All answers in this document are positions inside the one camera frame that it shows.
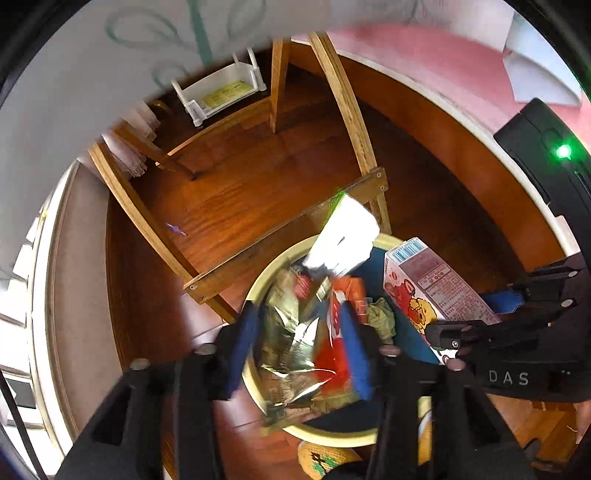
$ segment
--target plastic shelf unit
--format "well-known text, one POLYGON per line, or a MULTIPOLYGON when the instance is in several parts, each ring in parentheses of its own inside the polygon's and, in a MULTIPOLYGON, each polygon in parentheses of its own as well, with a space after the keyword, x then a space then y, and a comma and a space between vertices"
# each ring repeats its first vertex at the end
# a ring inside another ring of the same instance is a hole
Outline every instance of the plastic shelf unit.
POLYGON ((203 121, 243 98, 267 89, 255 54, 248 49, 251 63, 244 63, 233 55, 234 63, 182 89, 176 80, 173 88, 196 127, 203 121))

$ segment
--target pink wall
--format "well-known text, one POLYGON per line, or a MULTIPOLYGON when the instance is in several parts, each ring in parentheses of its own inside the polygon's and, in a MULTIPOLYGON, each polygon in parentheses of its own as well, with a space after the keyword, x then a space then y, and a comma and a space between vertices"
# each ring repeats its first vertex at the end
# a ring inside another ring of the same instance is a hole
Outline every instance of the pink wall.
MULTIPOLYGON (((492 132, 524 103, 513 100, 502 53, 451 33, 416 26, 367 25, 330 33, 337 49, 372 60, 439 92, 492 132)), ((551 106, 591 146, 591 104, 551 106)))

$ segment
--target bolt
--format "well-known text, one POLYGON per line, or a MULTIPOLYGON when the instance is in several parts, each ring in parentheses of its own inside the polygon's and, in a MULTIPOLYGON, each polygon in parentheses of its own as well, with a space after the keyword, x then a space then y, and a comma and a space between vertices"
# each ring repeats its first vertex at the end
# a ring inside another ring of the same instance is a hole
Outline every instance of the bolt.
POLYGON ((460 360, 459 358, 450 358, 446 364, 449 370, 452 372, 459 372, 460 370, 464 370, 466 368, 466 363, 464 360, 460 360))
POLYGON ((148 360, 147 358, 136 358, 135 360, 132 360, 132 362, 129 365, 130 369, 132 370, 145 370, 149 366, 150 360, 148 360))
POLYGON ((195 349, 195 353, 198 355, 213 355, 216 351, 217 346, 215 343, 204 343, 195 349))
POLYGON ((379 348, 379 353, 383 356, 399 356, 402 354, 402 349, 396 345, 382 345, 379 348))

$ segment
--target window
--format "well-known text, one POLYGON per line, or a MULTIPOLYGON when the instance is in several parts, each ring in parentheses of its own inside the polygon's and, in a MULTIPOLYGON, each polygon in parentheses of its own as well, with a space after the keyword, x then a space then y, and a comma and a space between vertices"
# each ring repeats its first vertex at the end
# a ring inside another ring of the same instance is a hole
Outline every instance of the window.
MULTIPOLYGON (((29 364, 29 331, 27 311, 30 308, 27 282, 32 278, 35 258, 33 243, 38 240, 41 216, 35 218, 27 233, 11 274, 6 291, 0 292, 0 368, 7 379, 17 402, 18 411, 27 428, 33 448, 47 475, 54 475, 62 461, 61 452, 51 441, 43 424, 41 412, 37 408, 33 385, 31 383, 31 367, 29 364)), ((28 467, 33 465, 22 443, 14 419, 9 413, 2 425, 28 467)))
POLYGON ((0 314, 25 325, 27 320, 27 284, 11 279, 8 289, 0 293, 0 314))

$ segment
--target wooden floor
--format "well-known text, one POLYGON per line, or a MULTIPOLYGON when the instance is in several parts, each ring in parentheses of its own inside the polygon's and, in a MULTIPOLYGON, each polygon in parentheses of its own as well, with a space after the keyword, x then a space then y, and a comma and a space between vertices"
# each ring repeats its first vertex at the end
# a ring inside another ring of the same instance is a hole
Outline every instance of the wooden floor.
MULTIPOLYGON (((274 225, 359 177, 326 82, 290 68, 285 108, 278 134, 270 131, 267 116, 261 116, 191 144, 181 161, 202 172, 193 182, 156 168, 132 181, 158 220, 186 233, 170 231, 197 270, 214 267, 274 225)), ((393 234, 402 239, 419 236, 477 291, 512 281, 521 265, 477 201, 404 131, 368 106, 361 105, 361 110, 378 165, 388 175, 386 199, 393 234)), ((181 282, 113 199, 107 267, 113 329, 124 364, 136 357, 153 362, 177 359, 217 335, 219 317, 183 294, 181 282)), ((237 278, 222 296, 240 309, 259 273, 254 269, 237 278)), ((567 428, 574 425, 571 413, 555 412, 549 419, 546 412, 534 411, 530 402, 495 401, 522 443, 541 432, 544 438, 554 435, 562 450, 571 449, 574 433, 571 439, 567 428)), ((298 440, 283 432, 261 437, 260 419, 244 387, 230 402, 216 405, 227 477, 307 478, 297 465, 298 440)), ((165 419, 164 424, 169 432, 170 421, 165 419)))

